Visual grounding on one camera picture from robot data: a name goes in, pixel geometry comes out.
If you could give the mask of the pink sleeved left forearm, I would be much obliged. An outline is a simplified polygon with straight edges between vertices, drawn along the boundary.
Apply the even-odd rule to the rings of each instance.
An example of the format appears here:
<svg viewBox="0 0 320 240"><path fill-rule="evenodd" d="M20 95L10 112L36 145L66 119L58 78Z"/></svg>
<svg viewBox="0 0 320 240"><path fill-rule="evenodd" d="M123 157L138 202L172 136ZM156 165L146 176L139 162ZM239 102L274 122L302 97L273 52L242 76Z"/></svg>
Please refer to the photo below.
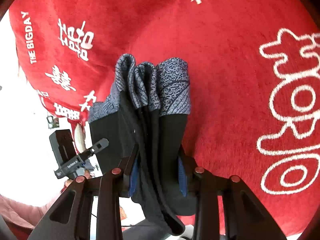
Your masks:
<svg viewBox="0 0 320 240"><path fill-rule="evenodd" d="M1 195L1 216L17 239L28 239L35 226L56 200L57 197L44 206L32 206Z"/></svg>

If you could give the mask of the person's left hand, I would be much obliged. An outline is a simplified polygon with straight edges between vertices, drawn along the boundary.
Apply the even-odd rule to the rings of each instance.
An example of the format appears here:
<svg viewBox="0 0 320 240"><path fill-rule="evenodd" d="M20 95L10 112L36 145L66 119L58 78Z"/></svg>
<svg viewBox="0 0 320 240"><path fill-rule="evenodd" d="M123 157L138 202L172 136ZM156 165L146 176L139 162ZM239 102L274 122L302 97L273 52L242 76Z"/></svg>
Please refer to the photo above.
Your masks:
<svg viewBox="0 0 320 240"><path fill-rule="evenodd" d="M82 172L82 174L80 174L79 176L77 176L75 179L67 179L64 182L64 187L69 187L69 185L71 185L71 183L75 180L78 183L81 183L85 180L91 179L93 178L90 171L87 169L84 169L84 171Z"/></svg>

